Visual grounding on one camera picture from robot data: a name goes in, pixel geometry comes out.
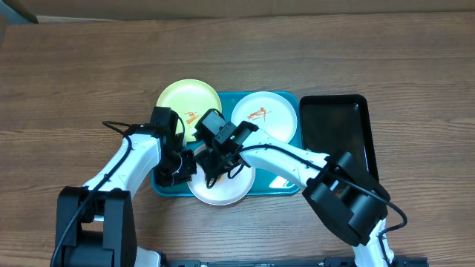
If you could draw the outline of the white plate front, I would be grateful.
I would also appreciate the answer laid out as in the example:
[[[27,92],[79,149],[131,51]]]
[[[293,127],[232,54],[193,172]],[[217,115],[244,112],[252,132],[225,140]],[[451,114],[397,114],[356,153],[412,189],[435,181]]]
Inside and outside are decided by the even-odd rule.
[[[255,181],[255,168],[243,166],[232,169],[229,179],[227,174],[221,175],[212,188],[206,187],[206,175],[200,165],[197,173],[191,176],[187,185],[193,195],[200,201],[210,205],[231,205],[244,198]]]

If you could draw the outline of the yellow-green plate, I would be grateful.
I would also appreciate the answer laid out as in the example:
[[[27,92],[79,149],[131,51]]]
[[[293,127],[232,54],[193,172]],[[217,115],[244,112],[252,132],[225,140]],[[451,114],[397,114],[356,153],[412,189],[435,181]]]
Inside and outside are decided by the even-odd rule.
[[[182,79],[170,84],[159,96],[157,107],[175,111],[185,125],[185,140],[196,142],[195,125],[209,109],[222,111],[220,97],[207,83],[197,79]]]

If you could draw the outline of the white plate with sauce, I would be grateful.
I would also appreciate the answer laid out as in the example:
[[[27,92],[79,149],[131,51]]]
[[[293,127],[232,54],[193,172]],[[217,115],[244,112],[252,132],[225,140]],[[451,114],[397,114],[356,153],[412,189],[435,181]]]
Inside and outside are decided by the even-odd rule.
[[[279,141],[290,143],[298,129],[296,98],[288,92],[258,91],[243,97],[234,107],[231,121],[251,122]]]

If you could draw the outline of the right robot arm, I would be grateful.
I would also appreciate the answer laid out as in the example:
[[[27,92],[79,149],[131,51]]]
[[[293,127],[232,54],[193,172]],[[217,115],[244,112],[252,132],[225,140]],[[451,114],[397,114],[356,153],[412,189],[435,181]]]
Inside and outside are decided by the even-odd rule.
[[[392,266],[386,240],[390,195],[353,155],[305,151],[249,123],[197,127],[206,144],[197,161],[209,181],[238,164],[272,172],[302,189],[320,221],[352,246],[357,266]]]

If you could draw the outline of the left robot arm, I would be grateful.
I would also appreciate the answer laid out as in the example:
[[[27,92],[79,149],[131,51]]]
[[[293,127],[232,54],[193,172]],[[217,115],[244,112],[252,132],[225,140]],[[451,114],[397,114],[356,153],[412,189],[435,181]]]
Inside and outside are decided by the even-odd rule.
[[[52,266],[161,266],[160,253],[137,245],[132,199],[149,173],[162,186],[178,185],[196,174],[196,162],[169,125],[125,127],[107,165],[60,192]]]

